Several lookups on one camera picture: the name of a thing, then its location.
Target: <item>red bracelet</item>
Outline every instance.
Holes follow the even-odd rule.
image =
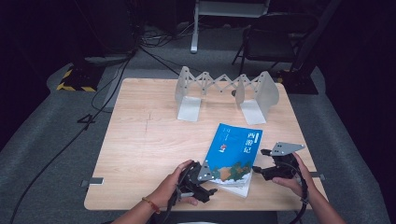
[[[157,214],[161,213],[160,208],[155,203],[150,201],[148,198],[143,197],[142,200],[145,201],[145,202],[148,202],[149,205],[151,206],[151,208],[155,211],[155,213],[157,213]]]

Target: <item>human arm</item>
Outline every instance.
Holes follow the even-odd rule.
[[[326,198],[320,193],[320,191],[318,191],[317,187],[315,186],[314,180],[312,179],[312,175],[309,173],[308,168],[306,168],[300,156],[297,153],[293,154],[297,162],[299,163],[301,173],[308,186],[309,204],[311,204],[311,207],[318,218],[318,222],[321,224],[345,223],[345,221],[341,218],[337,211],[335,211],[332,205],[326,200]],[[291,189],[295,194],[300,197],[302,197],[303,195],[302,187],[296,181],[296,179],[274,177],[273,182]]]
[[[168,205],[168,200],[171,198],[173,192],[176,189],[178,178],[181,172],[191,163],[192,161],[185,161],[181,163],[175,171],[168,175],[163,182],[156,188],[149,196],[146,198],[157,205],[159,208],[165,208]],[[190,203],[192,205],[197,205],[198,201],[195,198],[183,198],[181,200],[184,203]],[[140,201],[131,210],[123,214],[121,217],[117,218],[113,224],[123,224],[123,223],[135,223],[135,224],[145,224],[151,215],[154,213],[154,209],[146,201]]]

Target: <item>white plastic stand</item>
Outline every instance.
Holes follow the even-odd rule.
[[[218,85],[219,81],[227,81],[229,84],[221,87]],[[177,119],[186,121],[198,120],[201,99],[188,96],[189,87],[192,84],[196,84],[201,88],[202,95],[206,95],[207,89],[211,87],[218,89],[220,92],[228,88],[235,89],[235,102],[241,106],[247,124],[249,125],[265,123],[270,107],[276,105],[279,101],[279,91],[268,72],[262,72],[253,80],[249,80],[246,75],[241,75],[235,80],[229,79],[226,75],[213,79],[207,72],[194,77],[190,73],[190,69],[183,66],[175,91]],[[245,99],[246,87],[253,89],[253,99]]]

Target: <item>gray carpet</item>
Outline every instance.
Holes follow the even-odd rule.
[[[232,66],[231,61],[239,48],[241,32],[230,28],[202,31],[197,54],[190,54],[189,35],[147,51],[173,62],[165,63],[177,72],[181,65],[186,65],[194,74],[207,71],[213,77],[222,74],[236,77],[239,63]],[[255,76],[269,66],[247,62],[246,73]],[[287,64],[279,64],[271,72],[282,66]],[[56,91],[68,67],[66,64],[49,78],[50,96],[0,152],[0,223],[9,223],[18,199],[32,179],[83,127],[77,120],[95,114],[92,103],[101,107],[108,93],[115,89],[113,83],[99,92]],[[119,67],[106,69],[99,89],[113,79]],[[144,71],[139,73],[142,77],[156,77],[155,71],[166,69],[139,50],[126,73]],[[168,72],[166,78],[177,78],[172,73]],[[323,76],[318,69],[312,78],[319,95],[290,95],[290,101],[318,171],[326,177],[323,184],[331,204],[348,223],[389,223],[379,186],[325,95]],[[21,202],[14,223],[102,223],[123,213],[86,210],[83,205],[86,189],[79,186],[81,180],[92,176],[110,117],[109,113],[101,113],[37,179]],[[294,216],[292,211],[277,214],[279,223],[288,223]],[[255,217],[249,218],[246,223],[262,223]],[[305,213],[303,221],[317,223],[312,211]]]

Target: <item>metal bracket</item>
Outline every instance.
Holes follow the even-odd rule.
[[[303,148],[305,148],[304,145],[277,142],[270,154],[271,156],[286,156]]]
[[[217,89],[219,92],[224,92],[227,89],[236,90],[239,79],[242,79],[244,83],[244,87],[246,88],[250,87],[251,89],[253,89],[255,94],[257,94],[261,84],[263,83],[264,74],[261,74],[260,76],[257,76],[252,80],[248,79],[246,75],[237,77],[234,80],[231,80],[229,77],[227,77],[227,75],[221,75],[218,78],[213,78],[207,72],[203,72],[198,77],[195,77],[190,72],[189,67],[183,66],[180,71],[180,76],[179,76],[180,82],[178,82],[178,85],[180,88],[185,90],[185,94],[188,93],[191,85],[197,85],[201,89],[202,95],[206,95],[207,90],[211,87]],[[218,82],[220,81],[226,81],[228,82],[228,85],[226,85],[225,87],[221,87],[218,85]]]
[[[207,181],[213,179],[214,176],[212,175],[212,172],[210,171],[209,164],[207,164],[207,161],[204,161],[202,163],[201,170],[199,171],[198,174],[198,180],[199,181]]]
[[[88,188],[90,185],[103,185],[104,181],[102,177],[92,177],[90,180],[82,180],[80,186]]]

